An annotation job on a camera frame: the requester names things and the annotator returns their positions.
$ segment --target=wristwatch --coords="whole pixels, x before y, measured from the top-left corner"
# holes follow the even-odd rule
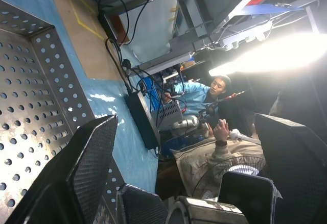
[[[227,141],[216,141],[216,145],[217,146],[226,146],[227,145]]]

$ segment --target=blue mat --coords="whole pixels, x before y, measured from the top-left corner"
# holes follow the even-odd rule
[[[81,83],[96,117],[117,114],[119,126],[113,157],[125,182],[147,191],[154,191],[157,157],[145,149],[138,129],[123,99],[126,94],[123,82],[88,79],[78,60],[71,40],[57,11],[54,0],[4,0],[56,26],[60,40]],[[126,50],[123,57],[135,62]]]

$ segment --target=light blue shirt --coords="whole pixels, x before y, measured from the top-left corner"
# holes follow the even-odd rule
[[[184,83],[185,86],[185,94],[183,95],[186,99],[186,104],[188,106],[183,116],[186,115],[195,115],[199,116],[199,111],[204,109],[206,105],[211,103],[204,103],[206,98],[207,92],[210,90],[210,87],[207,87],[200,83],[195,82],[186,82]],[[183,85],[179,83],[178,85],[174,85],[176,93],[183,92]]]

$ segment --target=hand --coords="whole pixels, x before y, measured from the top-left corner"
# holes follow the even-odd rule
[[[171,101],[171,95],[170,93],[165,93],[163,96],[162,96],[162,101],[163,101],[163,104],[167,104],[168,102]]]
[[[214,128],[214,136],[217,141],[227,141],[229,135],[228,123],[224,123],[221,119],[218,121],[217,126]]]
[[[213,128],[211,128],[211,126],[209,125],[209,123],[206,123],[209,127],[209,134],[208,134],[208,138],[211,138],[214,136],[214,132],[213,132]],[[203,131],[203,134],[205,134],[207,132],[207,128],[204,124],[202,124],[202,131]]]

